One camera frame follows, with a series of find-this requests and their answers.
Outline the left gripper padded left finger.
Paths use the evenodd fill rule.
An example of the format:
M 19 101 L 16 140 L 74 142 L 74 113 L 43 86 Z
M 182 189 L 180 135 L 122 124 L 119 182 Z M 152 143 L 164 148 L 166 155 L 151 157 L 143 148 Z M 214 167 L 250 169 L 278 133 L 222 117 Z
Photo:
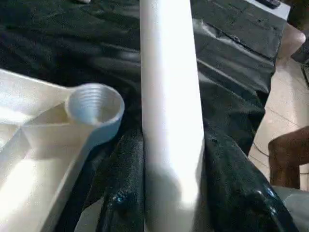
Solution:
M 140 128 L 121 137 L 103 178 L 103 204 L 96 231 L 144 231 L 144 148 Z

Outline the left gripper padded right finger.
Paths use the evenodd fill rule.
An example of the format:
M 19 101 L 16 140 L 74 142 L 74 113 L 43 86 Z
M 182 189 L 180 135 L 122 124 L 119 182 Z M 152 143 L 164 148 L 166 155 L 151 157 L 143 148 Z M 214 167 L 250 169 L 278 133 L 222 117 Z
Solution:
M 298 231 L 274 188 L 231 137 L 207 129 L 204 145 L 201 181 L 213 231 Z

